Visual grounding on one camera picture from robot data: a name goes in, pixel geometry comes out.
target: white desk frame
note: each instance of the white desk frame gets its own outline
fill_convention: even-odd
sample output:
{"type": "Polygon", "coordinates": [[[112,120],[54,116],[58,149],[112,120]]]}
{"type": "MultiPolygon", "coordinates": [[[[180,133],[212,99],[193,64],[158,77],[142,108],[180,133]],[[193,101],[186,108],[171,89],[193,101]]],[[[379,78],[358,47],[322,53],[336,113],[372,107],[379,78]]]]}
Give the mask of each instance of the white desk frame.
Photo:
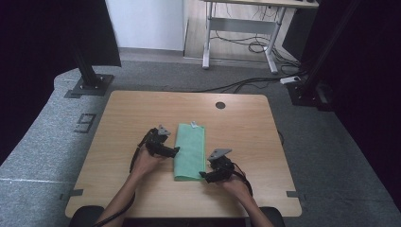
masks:
{"type": "Polygon", "coordinates": [[[203,0],[207,2],[207,23],[206,23],[206,42],[203,47],[203,69],[209,69],[210,60],[210,31],[232,31],[232,32],[243,32],[243,33],[257,33],[270,35],[270,43],[265,47],[265,55],[269,63],[270,70],[273,74],[278,74],[274,58],[271,51],[274,47],[274,43],[277,39],[278,32],[280,30],[281,24],[283,22],[284,14],[288,7],[291,8],[316,8],[318,4],[298,2],[295,0],[266,0],[266,1],[230,1],[230,0],[203,0]],[[213,4],[216,3],[235,3],[235,4],[245,4],[245,5],[259,5],[259,6],[276,6],[279,7],[277,19],[274,22],[264,22],[264,21],[253,21],[253,20],[238,20],[229,18],[218,18],[213,17],[212,8],[213,4]]]}

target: cloth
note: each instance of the cloth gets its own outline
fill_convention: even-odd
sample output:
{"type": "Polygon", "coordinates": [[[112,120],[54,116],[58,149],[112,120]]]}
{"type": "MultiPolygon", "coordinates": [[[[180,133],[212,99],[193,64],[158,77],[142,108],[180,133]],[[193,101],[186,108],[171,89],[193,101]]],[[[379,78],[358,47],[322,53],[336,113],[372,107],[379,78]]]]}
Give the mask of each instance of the cloth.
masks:
{"type": "Polygon", "coordinates": [[[204,127],[179,124],[175,147],[180,151],[174,158],[175,181],[201,181],[205,171],[204,127]]]}

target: white wall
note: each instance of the white wall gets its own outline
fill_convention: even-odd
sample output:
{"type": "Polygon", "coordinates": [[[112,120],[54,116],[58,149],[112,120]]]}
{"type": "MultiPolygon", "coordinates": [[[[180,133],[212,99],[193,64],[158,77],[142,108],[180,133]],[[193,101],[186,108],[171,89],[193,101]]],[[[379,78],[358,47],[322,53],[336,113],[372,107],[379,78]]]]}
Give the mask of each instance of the white wall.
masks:
{"type": "Polygon", "coordinates": [[[183,50],[183,1],[106,0],[118,47],[183,50]]]}

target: metal stand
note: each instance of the metal stand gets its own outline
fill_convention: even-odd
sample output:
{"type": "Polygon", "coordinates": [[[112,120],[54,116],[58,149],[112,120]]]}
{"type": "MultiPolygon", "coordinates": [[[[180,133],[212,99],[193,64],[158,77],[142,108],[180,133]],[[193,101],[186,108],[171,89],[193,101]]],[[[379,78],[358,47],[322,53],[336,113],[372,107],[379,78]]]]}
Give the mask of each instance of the metal stand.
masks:
{"type": "Polygon", "coordinates": [[[238,19],[213,17],[212,16],[213,2],[208,2],[207,5],[208,5],[208,10],[207,10],[207,22],[206,22],[206,42],[203,48],[203,63],[202,63],[203,69],[209,68],[210,31],[218,30],[218,31],[232,31],[232,32],[271,35],[269,46],[266,46],[265,48],[265,54],[271,72],[273,74],[278,73],[271,51],[274,48],[274,43],[277,39],[278,32],[283,22],[284,14],[286,13],[285,7],[281,7],[279,9],[279,15],[275,22],[264,22],[264,21],[238,20],[238,19]]]}
{"type": "Polygon", "coordinates": [[[64,97],[104,96],[113,81],[113,75],[97,75],[92,65],[86,63],[79,48],[73,45],[71,50],[82,76],[74,89],[69,90],[64,97]]]}

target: human arm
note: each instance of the human arm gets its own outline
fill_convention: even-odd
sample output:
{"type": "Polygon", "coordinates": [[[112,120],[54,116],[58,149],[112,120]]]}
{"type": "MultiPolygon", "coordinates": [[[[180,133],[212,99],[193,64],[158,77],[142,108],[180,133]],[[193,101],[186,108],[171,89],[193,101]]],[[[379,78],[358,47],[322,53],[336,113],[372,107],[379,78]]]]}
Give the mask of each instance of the human arm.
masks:
{"type": "MultiPolygon", "coordinates": [[[[238,169],[237,167],[235,167],[235,171],[241,172],[240,169],[238,169]]],[[[239,203],[241,203],[241,205],[247,211],[253,226],[273,226],[270,220],[260,210],[254,198],[251,196],[247,185],[244,184],[239,177],[233,174],[229,180],[217,182],[216,184],[224,188],[239,203]]]]}
{"type": "MultiPolygon", "coordinates": [[[[99,223],[105,218],[108,218],[115,213],[121,211],[131,200],[135,189],[138,187],[141,180],[148,175],[160,162],[162,162],[166,157],[161,156],[151,156],[147,151],[145,145],[141,147],[138,153],[138,157],[132,168],[131,174],[128,176],[127,180],[120,188],[120,190],[115,194],[112,201],[103,211],[101,216],[97,219],[96,223],[99,223]]],[[[121,226],[124,221],[125,214],[113,219],[103,226],[121,226]]]]}

